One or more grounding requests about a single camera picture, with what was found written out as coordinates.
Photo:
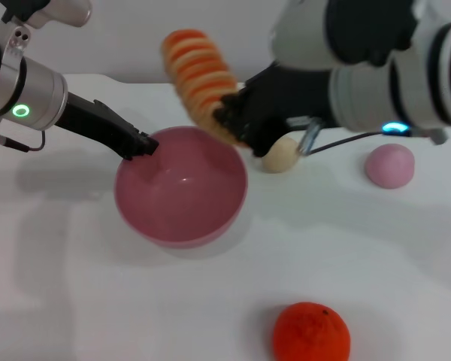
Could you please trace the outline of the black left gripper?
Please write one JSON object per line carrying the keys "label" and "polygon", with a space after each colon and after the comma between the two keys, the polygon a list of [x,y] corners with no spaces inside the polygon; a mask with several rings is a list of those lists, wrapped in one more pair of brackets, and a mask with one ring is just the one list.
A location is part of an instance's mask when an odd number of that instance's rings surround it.
{"label": "black left gripper", "polygon": [[135,130],[104,103],[68,94],[65,109],[56,126],[97,141],[111,150],[125,150],[120,156],[132,160],[133,156],[151,156],[159,142],[145,132]]}

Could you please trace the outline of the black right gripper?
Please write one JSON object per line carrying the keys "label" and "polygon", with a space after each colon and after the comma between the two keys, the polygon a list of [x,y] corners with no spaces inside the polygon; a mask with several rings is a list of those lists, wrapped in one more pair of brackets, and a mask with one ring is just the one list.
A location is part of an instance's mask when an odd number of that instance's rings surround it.
{"label": "black right gripper", "polygon": [[238,93],[222,96],[213,117],[229,126],[234,146],[264,156],[284,135],[305,129],[289,125],[289,118],[316,117],[327,128],[337,126],[329,101],[330,78],[330,71],[297,71],[274,63]]}

